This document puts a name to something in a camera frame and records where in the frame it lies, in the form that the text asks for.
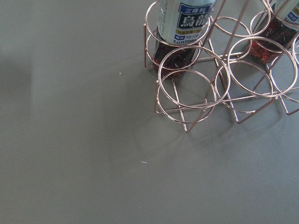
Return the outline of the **tea bottle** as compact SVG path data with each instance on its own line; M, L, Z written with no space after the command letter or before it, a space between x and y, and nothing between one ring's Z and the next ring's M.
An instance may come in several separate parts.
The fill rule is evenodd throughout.
M164 57L177 48L195 43L204 34L203 29L215 5L215 0L161 0L157 21L154 69L158 71Z
M258 30L267 28L259 35L271 39L283 47L287 47L299 30L299 2L297 0L277 0L271 9L276 16L271 17L271 22L267 23L266 16L261 22ZM255 40L252 42L249 55L258 63L269 63L280 54L281 48L264 41Z

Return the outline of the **tea bottle back right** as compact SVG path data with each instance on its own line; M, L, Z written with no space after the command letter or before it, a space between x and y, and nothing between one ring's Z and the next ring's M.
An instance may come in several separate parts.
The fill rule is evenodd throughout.
M261 22L258 30L267 28L259 35L271 39L283 47L287 47L299 30L299 2L297 0L277 0L271 9L276 16L271 17L271 22L267 23L266 16ZM252 42L249 55L258 63L269 63L280 54L281 48L264 41L255 40Z

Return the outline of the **tea bottle back left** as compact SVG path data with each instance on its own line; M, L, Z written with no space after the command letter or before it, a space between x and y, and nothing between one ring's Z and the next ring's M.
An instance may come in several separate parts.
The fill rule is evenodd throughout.
M161 0L157 21L154 69L158 71L164 57L177 48L195 43L204 34L203 29L215 5L215 0Z

